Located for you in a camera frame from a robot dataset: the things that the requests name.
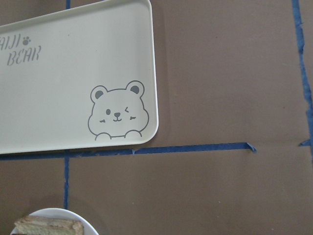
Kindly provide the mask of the white round plate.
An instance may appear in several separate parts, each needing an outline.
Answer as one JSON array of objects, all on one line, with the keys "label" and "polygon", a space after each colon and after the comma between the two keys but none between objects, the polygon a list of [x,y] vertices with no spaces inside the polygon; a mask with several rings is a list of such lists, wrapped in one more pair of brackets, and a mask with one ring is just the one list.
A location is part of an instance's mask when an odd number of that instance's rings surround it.
[{"label": "white round plate", "polygon": [[99,235],[98,231],[83,217],[80,215],[61,208],[45,208],[35,212],[32,212],[32,216],[43,216],[48,218],[58,218],[58,219],[70,219],[81,221],[84,227],[85,235]]}]

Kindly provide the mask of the bread slice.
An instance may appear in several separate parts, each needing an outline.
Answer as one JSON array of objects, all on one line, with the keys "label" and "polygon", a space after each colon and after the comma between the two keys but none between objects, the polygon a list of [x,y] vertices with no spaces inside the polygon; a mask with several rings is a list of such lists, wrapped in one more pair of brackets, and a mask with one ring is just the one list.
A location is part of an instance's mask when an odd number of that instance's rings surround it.
[{"label": "bread slice", "polygon": [[83,223],[77,220],[28,215],[14,222],[25,235],[83,235]]}]

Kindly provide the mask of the cream bear tray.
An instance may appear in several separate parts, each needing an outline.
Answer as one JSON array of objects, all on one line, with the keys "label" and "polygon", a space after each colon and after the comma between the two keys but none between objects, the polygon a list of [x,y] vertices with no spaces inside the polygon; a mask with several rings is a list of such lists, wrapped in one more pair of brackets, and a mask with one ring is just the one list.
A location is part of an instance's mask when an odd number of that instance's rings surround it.
[{"label": "cream bear tray", "polygon": [[157,129],[148,0],[106,0],[0,28],[2,154],[136,145]]}]

